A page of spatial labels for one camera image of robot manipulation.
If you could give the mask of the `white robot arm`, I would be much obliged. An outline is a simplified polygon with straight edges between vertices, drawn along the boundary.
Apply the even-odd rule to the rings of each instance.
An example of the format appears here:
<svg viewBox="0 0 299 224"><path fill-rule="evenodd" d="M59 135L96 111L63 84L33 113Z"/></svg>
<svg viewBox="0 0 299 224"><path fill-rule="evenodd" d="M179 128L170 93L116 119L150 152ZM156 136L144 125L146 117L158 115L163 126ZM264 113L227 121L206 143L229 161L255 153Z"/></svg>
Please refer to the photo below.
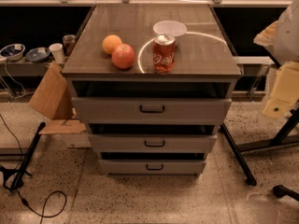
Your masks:
<svg viewBox="0 0 299 224"><path fill-rule="evenodd" d="M268 118L280 119L299 100L299 0L293 0L253 42L271 49L272 55L282 61L263 108Z"/></svg>

